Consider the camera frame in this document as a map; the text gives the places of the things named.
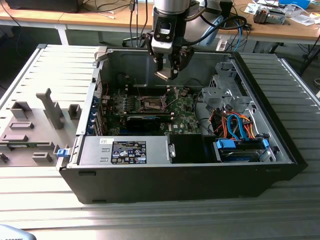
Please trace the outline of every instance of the connector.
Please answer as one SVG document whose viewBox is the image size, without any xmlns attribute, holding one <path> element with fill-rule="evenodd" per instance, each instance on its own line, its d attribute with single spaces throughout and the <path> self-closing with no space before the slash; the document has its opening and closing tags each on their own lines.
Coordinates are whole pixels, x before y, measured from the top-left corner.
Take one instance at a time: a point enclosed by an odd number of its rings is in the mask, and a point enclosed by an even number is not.
<svg viewBox="0 0 320 240">
<path fill-rule="evenodd" d="M 236 144 L 235 144 L 235 141 L 231 139 L 219 139 L 216 142 L 216 147 L 218 149 L 235 149 Z"/>
<path fill-rule="evenodd" d="M 136 1 L 130 0 L 129 9 L 131 13 L 135 10 L 135 7 L 136 7 Z"/>
<path fill-rule="evenodd" d="M 56 153 L 58 158 L 69 158 L 71 155 L 71 148 L 61 148 Z"/>
</svg>

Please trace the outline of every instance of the black computer case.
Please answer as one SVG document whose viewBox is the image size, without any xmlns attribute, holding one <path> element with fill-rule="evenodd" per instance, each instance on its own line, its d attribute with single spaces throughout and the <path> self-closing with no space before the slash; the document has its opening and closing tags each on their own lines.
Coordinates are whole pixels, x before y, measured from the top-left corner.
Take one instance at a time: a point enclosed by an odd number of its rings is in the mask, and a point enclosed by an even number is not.
<svg viewBox="0 0 320 240">
<path fill-rule="evenodd" d="M 77 13 L 84 0 L 5 0 L 11 9 L 35 9 Z"/>
</svg>

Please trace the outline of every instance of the blue latch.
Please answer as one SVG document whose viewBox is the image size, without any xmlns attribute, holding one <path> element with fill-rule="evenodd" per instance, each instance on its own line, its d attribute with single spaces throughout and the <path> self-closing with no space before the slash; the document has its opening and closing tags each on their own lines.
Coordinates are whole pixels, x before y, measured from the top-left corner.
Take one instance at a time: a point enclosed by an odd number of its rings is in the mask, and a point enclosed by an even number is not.
<svg viewBox="0 0 320 240">
<path fill-rule="evenodd" d="M 56 153 L 56 156 L 58 158 L 69 158 L 71 155 L 71 148 L 61 148 L 58 150 L 58 152 Z"/>
<path fill-rule="evenodd" d="M 216 147 L 218 149 L 235 149 L 236 144 L 235 144 L 235 141 L 231 139 L 219 139 L 216 142 Z"/>
<path fill-rule="evenodd" d="M 269 142 L 268 142 L 267 139 L 263 139 L 263 140 L 262 140 L 262 143 L 263 143 L 263 145 L 264 145 L 265 148 L 269 147 Z"/>
</svg>

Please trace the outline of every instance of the white table leg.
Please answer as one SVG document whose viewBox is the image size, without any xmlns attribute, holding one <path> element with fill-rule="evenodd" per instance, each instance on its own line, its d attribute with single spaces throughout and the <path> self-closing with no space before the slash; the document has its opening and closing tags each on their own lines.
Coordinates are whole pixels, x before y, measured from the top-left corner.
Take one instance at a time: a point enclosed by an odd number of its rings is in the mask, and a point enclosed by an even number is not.
<svg viewBox="0 0 320 240">
<path fill-rule="evenodd" d="M 65 24 L 57 24 L 55 25 L 55 29 L 58 30 L 59 37 L 62 45 L 69 45 L 67 38 L 67 26 Z"/>
</svg>

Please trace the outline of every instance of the white label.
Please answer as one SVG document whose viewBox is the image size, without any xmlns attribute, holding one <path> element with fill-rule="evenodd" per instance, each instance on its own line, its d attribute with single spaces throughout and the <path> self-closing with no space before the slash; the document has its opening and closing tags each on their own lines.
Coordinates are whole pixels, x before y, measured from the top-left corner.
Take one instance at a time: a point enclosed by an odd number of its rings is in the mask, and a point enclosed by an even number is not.
<svg viewBox="0 0 320 240">
<path fill-rule="evenodd" d="M 27 148 L 27 145 L 8 145 L 9 148 Z"/>
<path fill-rule="evenodd" d="M 114 140 L 114 138 L 100 138 L 100 144 L 112 144 Z"/>
</svg>

